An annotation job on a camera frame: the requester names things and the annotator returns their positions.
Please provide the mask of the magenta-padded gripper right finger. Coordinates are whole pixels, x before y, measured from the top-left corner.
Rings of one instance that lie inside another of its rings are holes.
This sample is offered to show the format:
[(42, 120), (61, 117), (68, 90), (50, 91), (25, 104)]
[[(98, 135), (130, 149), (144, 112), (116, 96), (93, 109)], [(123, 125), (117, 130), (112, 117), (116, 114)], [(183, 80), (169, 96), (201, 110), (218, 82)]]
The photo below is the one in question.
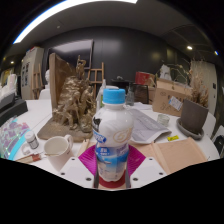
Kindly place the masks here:
[(166, 176), (154, 157), (146, 157), (134, 146), (129, 146), (126, 167), (126, 187), (140, 188)]

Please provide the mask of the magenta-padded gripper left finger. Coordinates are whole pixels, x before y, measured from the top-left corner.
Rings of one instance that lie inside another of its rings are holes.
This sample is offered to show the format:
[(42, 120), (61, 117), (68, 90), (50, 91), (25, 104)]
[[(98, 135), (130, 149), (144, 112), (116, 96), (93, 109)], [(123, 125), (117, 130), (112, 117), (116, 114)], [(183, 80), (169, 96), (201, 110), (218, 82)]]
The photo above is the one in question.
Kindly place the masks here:
[(79, 155), (71, 157), (59, 171), (59, 176), (84, 188), (95, 187), (97, 159), (95, 144), (82, 144)]

